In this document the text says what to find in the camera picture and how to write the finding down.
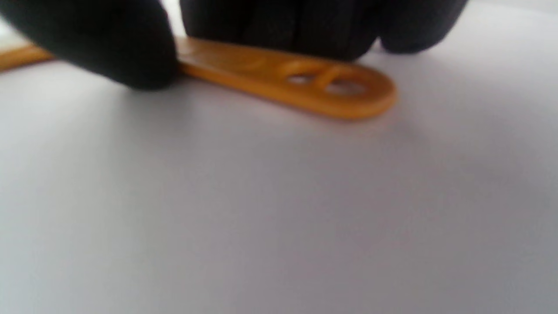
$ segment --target orange plastic strap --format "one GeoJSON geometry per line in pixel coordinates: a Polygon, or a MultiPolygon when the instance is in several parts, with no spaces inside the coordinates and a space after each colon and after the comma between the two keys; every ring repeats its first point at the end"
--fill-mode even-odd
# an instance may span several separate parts
{"type": "MultiPolygon", "coordinates": [[[[354,120],[396,101],[387,76],[359,65],[192,38],[176,42],[184,73],[305,111],[354,120]]],[[[0,71],[52,58],[29,45],[0,53],[0,71]]]]}

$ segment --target white surface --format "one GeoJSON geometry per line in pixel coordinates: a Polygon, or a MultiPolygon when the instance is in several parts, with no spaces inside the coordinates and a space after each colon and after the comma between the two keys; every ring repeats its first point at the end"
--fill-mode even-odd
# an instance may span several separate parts
{"type": "Polygon", "coordinates": [[[472,4],[343,123],[185,79],[0,75],[0,313],[558,310],[558,16],[472,4]]]}

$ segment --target hole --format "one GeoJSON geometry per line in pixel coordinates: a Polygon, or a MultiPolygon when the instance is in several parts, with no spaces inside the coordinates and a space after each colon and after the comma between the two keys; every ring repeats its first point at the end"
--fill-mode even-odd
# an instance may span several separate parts
{"type": "Polygon", "coordinates": [[[316,76],[313,74],[296,74],[291,75],[287,78],[287,81],[297,84],[297,85],[305,85],[310,84],[314,80],[316,76]]]}
{"type": "Polygon", "coordinates": [[[366,87],[350,80],[336,79],[331,82],[328,87],[325,88],[325,90],[326,92],[331,94],[341,96],[354,96],[363,94],[366,91],[366,87]]]}

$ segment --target black glove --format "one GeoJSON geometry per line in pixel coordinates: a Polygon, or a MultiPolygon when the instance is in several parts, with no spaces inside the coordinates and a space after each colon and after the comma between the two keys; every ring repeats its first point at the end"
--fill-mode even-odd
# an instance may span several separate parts
{"type": "MultiPolygon", "coordinates": [[[[442,40],[467,0],[180,0],[190,36],[353,60],[375,39],[394,53],[442,40]]],[[[177,73],[156,0],[0,0],[0,13],[61,59],[139,89],[177,73]]]]}

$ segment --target gloved hand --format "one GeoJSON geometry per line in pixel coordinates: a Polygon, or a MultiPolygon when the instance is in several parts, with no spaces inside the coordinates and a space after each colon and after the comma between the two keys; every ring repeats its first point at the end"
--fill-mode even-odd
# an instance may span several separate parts
{"type": "MultiPolygon", "coordinates": [[[[353,60],[376,38],[393,53],[442,40],[467,0],[180,0],[204,39],[353,60]]],[[[60,59],[138,89],[170,84],[178,63],[157,0],[0,0],[15,28],[60,59]]]]}

